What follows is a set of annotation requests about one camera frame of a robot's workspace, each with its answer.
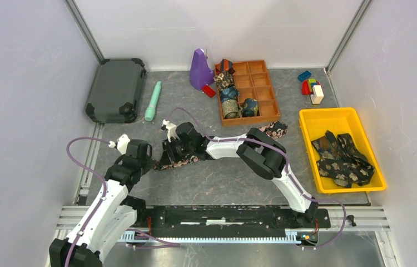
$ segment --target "suitcase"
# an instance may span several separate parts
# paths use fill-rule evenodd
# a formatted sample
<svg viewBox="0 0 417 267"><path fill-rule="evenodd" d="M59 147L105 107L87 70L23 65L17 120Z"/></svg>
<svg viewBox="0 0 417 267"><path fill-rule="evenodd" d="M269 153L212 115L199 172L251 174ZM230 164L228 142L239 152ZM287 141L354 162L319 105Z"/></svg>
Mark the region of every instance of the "suitcase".
<svg viewBox="0 0 417 267"><path fill-rule="evenodd" d="M145 75L139 58L103 60L92 82L86 114L98 123L134 122Z"/></svg>

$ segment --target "white wall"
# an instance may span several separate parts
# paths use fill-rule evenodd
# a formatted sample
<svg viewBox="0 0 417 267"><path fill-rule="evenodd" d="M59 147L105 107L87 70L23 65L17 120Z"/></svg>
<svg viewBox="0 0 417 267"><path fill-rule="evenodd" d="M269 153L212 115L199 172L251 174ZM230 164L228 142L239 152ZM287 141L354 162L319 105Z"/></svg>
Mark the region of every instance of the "white wall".
<svg viewBox="0 0 417 267"><path fill-rule="evenodd" d="M373 194L403 266L417 266L417 1L374 1L332 82L357 109L388 188Z"/></svg>
<svg viewBox="0 0 417 267"><path fill-rule="evenodd" d="M0 266L46 261L78 183L66 143L93 127L83 109L96 68L64 1L0 1Z"/></svg>
<svg viewBox="0 0 417 267"><path fill-rule="evenodd" d="M214 63L324 67L361 0L76 0L106 58L141 57L152 70Z"/></svg>

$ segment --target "cable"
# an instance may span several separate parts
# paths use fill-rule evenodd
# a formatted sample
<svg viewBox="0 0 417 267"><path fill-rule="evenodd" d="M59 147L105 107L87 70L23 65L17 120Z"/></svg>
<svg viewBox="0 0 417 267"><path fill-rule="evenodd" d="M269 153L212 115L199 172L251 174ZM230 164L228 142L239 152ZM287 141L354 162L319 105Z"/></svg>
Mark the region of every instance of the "cable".
<svg viewBox="0 0 417 267"><path fill-rule="evenodd" d="M271 150L274 150L274 151L276 151L277 153L279 153L279 154L281 154L284 158L285 158L285 161L286 161L286 164L285 164L285 172L287 173L287 176L289 177L289 179L290 179L290 181L295 185L295 187L298 189L298 191L299 192L301 192L301 194L302 194L302 196L306 199L306 200L310 200L310 201L312 201L312 202L318 202L318 203L321 203L321 202L331 202L331 201L334 201L334 202L337 202L338 204L340 204L340 206L341 206L341 208L342 208L342 211L343 211L343 221L342 221L342 224L341 224L341 227L340 227L340 230L338 231L338 234L336 234L336 236L334 237L334 238L332 238L330 241L328 241L328 242L326 242L326 243L324 243L324 244L322 244L322 245L320 245L320 246L317 246L317 247L315 247L315 248L303 248L303 249L307 249L307 250L315 250L315 249L319 249L319 248L322 248L322 247L324 247L324 246L327 246L327 245L329 245L329 244L331 244L333 241L335 241L336 239L338 239L339 238L339 236L342 234L342 231L344 230L344 226L345 226L345 224L346 224L346 208L345 208L345 206L344 206L344 204L340 201L340 200L338 200L338 199L313 199L313 198L311 198L311 197L309 197L309 196L307 196L306 194L305 194L305 192L302 190L302 187L295 181L295 179L292 177L292 175L291 175L291 172L289 172L289 165L290 165L290 161L289 161L289 157L288 157L288 155L287 154L285 154L282 150L280 150L280 149L278 149L277 147L273 147L273 146L271 146L271 145L268 145L268 144L265 144L265 143L263 143L263 142L261 142L261 141L258 141L258 140L255 140L255 139L249 139L249 138L229 138L229 139L222 139L222 140L214 140L214 139L212 139L204 130L203 130L203 127L202 127L202 125L199 123L199 121L192 115L192 114L190 114L190 112L188 112L185 108L183 108L183 107L176 107L176 108L174 108L170 113L169 113L169 115L166 117L166 121L169 121L169 118L171 117L171 115L176 111L176 110L182 110L182 111L184 111L184 112L186 112L191 118L192 118L192 120L195 122L195 124L199 127L199 129L201 130L201 132L203 133L203 135L209 140L209 141L214 141L214 142L231 142L231 141L248 141L248 142L252 142L252 143L255 143L255 144L258 144L258 145L261 145L261 146L263 146L263 147L265 147L265 148L268 148L268 149L271 149Z"/></svg>
<svg viewBox="0 0 417 267"><path fill-rule="evenodd" d="M84 164L80 163L78 160L76 160L76 159L73 157L73 155L71 155L71 152L70 152L70 147L71 147L71 145L72 145L74 142L79 141L79 140L93 140L93 141L102 142L102 143L107 144L107 145L109 145L109 144L110 144L110 142L109 142L109 141L104 140L104 139L99 139L99 138L94 138L94 137L87 137L87 136L83 136L83 137L78 137L78 138L75 138L75 139L71 140L71 141L68 143L68 145L66 146L66 154L68 154L68 157L69 157L69 158L70 158L70 159L71 159L71 160L72 160L72 161L73 161L76 165L78 165L79 167L81 167L81 168L83 168L83 169L85 169L85 170L87 170L87 171L89 171L89 172L93 173L95 176L97 176L97 177L99 178L99 180L101 180L101 183L102 183L102 186L103 186L103 191L102 191L102 197L99 199L99 201L97 202L97 205L94 207L94 209L93 209L93 210L91 211L91 213L89 214L89 217L87 217L86 221L84 221L84 223L81 225L80 230L79 230L79 231L78 231L78 233L76 234L76 238L75 238L75 240L74 240L74 241L73 241L73 243L71 244L71 247L69 247L70 249L69 249L69 251L68 251L68 254L66 255L66 260L64 261L64 267L69 267L69 266L70 266L70 261L71 261L71 255L72 255L72 252L73 252L74 248L76 247L76 244L77 244L77 242L78 242L79 238L81 237L81 236L80 236L80 234L79 234L79 232L83 232L83 231L86 229L86 226L89 224L89 222L91 221L92 217L93 217L93 216L94 216L94 214L96 213L97 209L99 209L99 207L101 206L101 204L102 204L102 202L103 202L104 197L107 195L107 182L106 182L106 180L104 179L104 177L102 177L102 175L100 175L97 171L95 171L95 170L93 170L93 169L91 169L91 168L87 167L86 165L84 165ZM121 160L122 160L122 158L121 158L121 157L119 157L119 158L117 159L116 163L120 162ZM167 242L167 241L159 240L159 239L157 239L157 238L154 238L154 237L153 237L153 236L151 236L151 235L148 235L148 234L143 233L143 232L141 232L141 231L139 231L139 230L136 230L136 229L132 229L132 231L138 232L138 233L140 233L140 234L142 234L142 235L144 235L144 236L146 236L146 237L148 237L148 238L155 239L155 240L157 240L157 241L159 241L159 242L162 242L162 243L166 244L165 246L152 246L152 247L147 247L146 249L149 249L149 248L153 248L153 249L174 248L174 247L180 246L180 244L176 244L176 243L171 243L171 242Z"/></svg>

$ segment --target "plastic bin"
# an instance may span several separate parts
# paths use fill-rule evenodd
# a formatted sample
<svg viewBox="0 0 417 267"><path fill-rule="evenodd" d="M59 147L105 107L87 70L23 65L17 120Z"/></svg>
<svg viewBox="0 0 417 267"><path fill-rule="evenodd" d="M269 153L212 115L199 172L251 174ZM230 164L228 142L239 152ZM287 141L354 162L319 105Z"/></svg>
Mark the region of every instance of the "plastic bin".
<svg viewBox="0 0 417 267"><path fill-rule="evenodd" d="M304 136L305 146L307 147L307 154L309 156L318 192L333 194L385 190L386 184L384 177L375 160L363 126L359 121L359 116L354 108L339 107L301 110L300 128L302 129L302 135ZM371 178L370 184L364 186L353 184L352 188L344 188L335 184L333 179L320 176L316 166L316 162L320 159L320 155L316 152L311 141L324 136L327 130L334 133L335 136L345 133L352 136L354 144L359 152L366 156L368 161L375 167L374 176Z"/></svg>

